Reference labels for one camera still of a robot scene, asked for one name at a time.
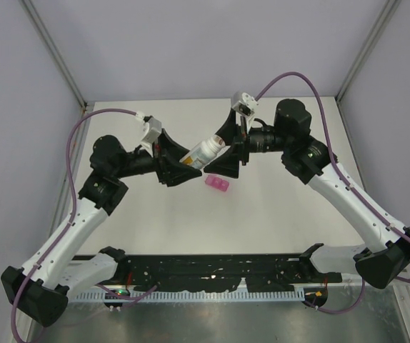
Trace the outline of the white pill bottle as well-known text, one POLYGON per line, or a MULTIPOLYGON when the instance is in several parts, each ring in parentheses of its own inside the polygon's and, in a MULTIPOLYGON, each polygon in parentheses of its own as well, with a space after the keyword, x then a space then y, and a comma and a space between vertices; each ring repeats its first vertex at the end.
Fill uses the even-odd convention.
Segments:
POLYGON ((201 141, 179 161, 194 169, 203 169, 212 162, 225 147, 224 140, 217 135, 201 141))

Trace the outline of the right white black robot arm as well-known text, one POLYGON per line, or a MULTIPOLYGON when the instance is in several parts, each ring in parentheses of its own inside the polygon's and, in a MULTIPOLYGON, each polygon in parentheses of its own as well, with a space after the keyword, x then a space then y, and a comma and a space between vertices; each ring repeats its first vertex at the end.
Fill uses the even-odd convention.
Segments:
POLYGON ((336 155, 311 134, 311 114, 297 99, 281 100, 272 125, 247 125, 249 108, 232 106, 218 131, 229 149, 210 162, 206 173, 238 178, 251 153, 281 153, 286 170, 322 195, 362 238, 358 246, 317 244, 300 263, 301 276, 315 282, 325 273, 357 274, 386 288, 410 264, 410 227, 382 209, 350 176, 336 155))

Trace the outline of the pink weekly pill organizer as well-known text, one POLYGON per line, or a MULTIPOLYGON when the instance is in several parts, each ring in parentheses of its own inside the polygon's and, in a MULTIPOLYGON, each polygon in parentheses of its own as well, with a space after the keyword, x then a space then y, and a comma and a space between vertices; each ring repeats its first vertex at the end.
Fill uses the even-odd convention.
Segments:
POLYGON ((229 181, 222 179, 217 175, 208 175, 205 179, 205 184, 220 192, 226 192, 229 189, 229 181))

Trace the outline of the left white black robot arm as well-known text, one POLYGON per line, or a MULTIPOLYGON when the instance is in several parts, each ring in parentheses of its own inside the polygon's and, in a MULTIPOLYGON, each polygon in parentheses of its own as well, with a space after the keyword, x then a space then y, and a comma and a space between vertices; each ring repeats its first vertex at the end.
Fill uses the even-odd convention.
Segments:
POLYGON ((161 184, 180 185, 201 176, 188 150, 163 131, 148 152, 141 146, 127 152, 112 135, 98 138, 90 156, 91 173, 75 193, 72 210, 47 242, 19 269, 7 267, 1 275, 6 295, 13 307, 50 327, 81 291, 110 281, 126 282, 129 258, 122 249, 105 247, 77 271, 69 268, 82 244, 118 207, 128 187, 123 178, 156 173, 161 184))

